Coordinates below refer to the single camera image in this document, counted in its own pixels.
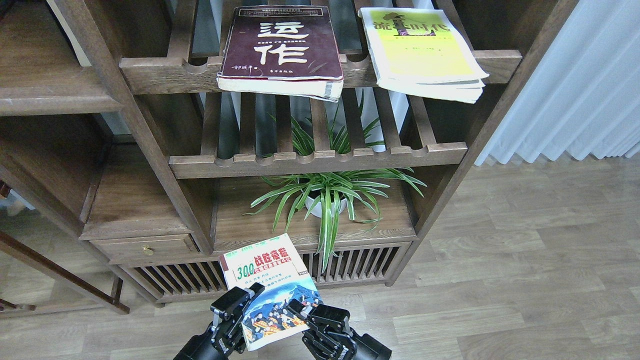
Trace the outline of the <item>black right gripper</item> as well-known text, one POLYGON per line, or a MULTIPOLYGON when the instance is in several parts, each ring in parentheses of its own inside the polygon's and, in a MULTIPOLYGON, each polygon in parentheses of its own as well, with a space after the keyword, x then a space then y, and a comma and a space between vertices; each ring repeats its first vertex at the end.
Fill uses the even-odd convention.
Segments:
POLYGON ((302 342, 316 360, 389 360, 393 351, 368 333, 359 335, 350 328, 350 312, 325 304, 303 305, 292 299, 286 306, 296 317, 307 323, 302 342))

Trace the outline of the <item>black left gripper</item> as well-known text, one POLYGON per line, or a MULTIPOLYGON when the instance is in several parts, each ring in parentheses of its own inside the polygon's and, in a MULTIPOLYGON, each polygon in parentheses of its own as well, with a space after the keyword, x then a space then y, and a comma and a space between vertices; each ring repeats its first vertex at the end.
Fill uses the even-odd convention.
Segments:
POLYGON ((205 332, 194 335, 174 356, 175 360, 228 360, 229 356, 244 353, 246 341, 242 330, 242 316, 265 287, 255 282, 249 288, 230 289, 211 303, 213 321, 205 332))

